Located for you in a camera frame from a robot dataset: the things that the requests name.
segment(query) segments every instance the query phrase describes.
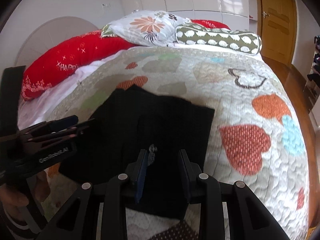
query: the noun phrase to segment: white bed sheet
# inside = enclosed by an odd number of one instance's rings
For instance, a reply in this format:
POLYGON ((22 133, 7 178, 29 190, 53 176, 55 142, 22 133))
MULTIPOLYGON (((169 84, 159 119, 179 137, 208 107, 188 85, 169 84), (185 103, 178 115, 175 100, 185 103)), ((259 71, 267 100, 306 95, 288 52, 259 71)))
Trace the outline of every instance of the white bed sheet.
MULTIPOLYGON (((219 48, 211 45, 184 45, 175 43, 172 47, 179 49, 189 48, 201 49, 204 51, 220 51, 234 54, 243 54, 231 49, 219 48)), ((106 57, 102 60, 94 61, 90 65, 78 68, 73 75, 69 76, 55 87, 46 90, 39 98, 33 99, 32 101, 28 102, 22 101, 19 105, 18 111, 19 129, 22 130, 31 125, 45 121, 50 113, 55 109, 55 107, 77 87, 79 82, 96 71, 104 63, 118 57, 123 51, 125 50, 120 50, 114 55, 106 57)), ((263 61, 260 54, 252 56, 249 55, 249 57, 263 61)))

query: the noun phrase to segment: pillow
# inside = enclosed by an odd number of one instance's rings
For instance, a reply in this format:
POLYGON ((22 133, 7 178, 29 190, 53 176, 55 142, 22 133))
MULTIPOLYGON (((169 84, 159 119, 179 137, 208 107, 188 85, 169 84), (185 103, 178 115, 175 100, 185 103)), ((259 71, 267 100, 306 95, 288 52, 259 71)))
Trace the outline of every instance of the pillow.
POLYGON ((176 28, 179 44, 207 44, 255 55, 262 49, 261 38, 250 31, 209 29, 200 24, 182 24, 176 28))
POLYGON ((49 49, 24 72, 21 96, 25 101, 39 97, 77 68, 135 46, 120 37, 101 38, 101 31, 73 37, 49 49))
POLYGON ((190 22, 165 11, 137 11, 112 21, 105 32, 113 31, 125 40, 143 46, 167 46, 175 41, 178 25, 190 22))
POLYGON ((221 22, 216 22, 211 20, 191 20, 191 22, 198 23, 206 28, 219 28, 219 29, 225 28, 230 30, 230 28, 227 25, 221 22))
POLYGON ((105 38, 105 37, 118 37, 118 35, 116 35, 112 30, 109 29, 110 24, 107 24, 106 26, 104 26, 101 30, 101 37, 105 38))

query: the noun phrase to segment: green polka dot bolster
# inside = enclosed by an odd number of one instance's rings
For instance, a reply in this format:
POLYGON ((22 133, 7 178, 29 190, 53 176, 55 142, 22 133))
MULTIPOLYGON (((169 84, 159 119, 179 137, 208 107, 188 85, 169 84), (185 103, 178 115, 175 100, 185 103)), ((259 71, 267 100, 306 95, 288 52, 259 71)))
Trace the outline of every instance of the green polka dot bolster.
POLYGON ((181 24, 176 28, 179 44, 206 44, 255 55, 262 49, 261 38, 250 31, 210 29, 200 24, 181 24))

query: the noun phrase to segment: quilted bedspread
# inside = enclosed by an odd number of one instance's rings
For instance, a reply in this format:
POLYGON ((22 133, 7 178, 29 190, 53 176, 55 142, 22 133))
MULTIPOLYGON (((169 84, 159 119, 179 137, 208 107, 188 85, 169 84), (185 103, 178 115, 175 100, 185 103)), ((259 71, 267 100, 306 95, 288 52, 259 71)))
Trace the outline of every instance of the quilted bedspread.
MULTIPOLYGON (((230 184, 244 181, 290 239, 305 239, 306 148, 292 104, 265 63, 226 52, 137 47, 82 81, 49 120, 76 114, 79 121, 85 121, 115 88, 127 89, 132 84, 214 108, 204 172, 230 184)), ((64 187, 70 190, 70 182, 61 182, 55 189, 62 192, 64 187)), ((58 194, 51 198, 53 210, 65 201, 60 198, 57 203, 58 198, 58 194)), ((190 205, 185 226, 197 231, 199 213, 199 205, 190 205)), ((170 227, 183 226, 177 220, 127 210, 128 239, 155 239, 170 227)), ((229 239, 227 218, 225 229, 229 239)))

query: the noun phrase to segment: wooden floor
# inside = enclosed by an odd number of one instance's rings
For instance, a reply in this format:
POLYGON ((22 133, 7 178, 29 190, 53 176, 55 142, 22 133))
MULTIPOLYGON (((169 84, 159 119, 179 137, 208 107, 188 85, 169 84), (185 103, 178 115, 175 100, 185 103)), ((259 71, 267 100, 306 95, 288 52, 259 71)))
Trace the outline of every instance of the wooden floor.
POLYGON ((266 57, 262 58, 280 79, 299 119, 301 131, 307 148, 309 164, 309 225, 315 226, 320 222, 320 184, 315 153, 315 133, 308 114, 310 102, 308 97, 303 93, 306 80, 295 68, 288 68, 286 65, 266 57))

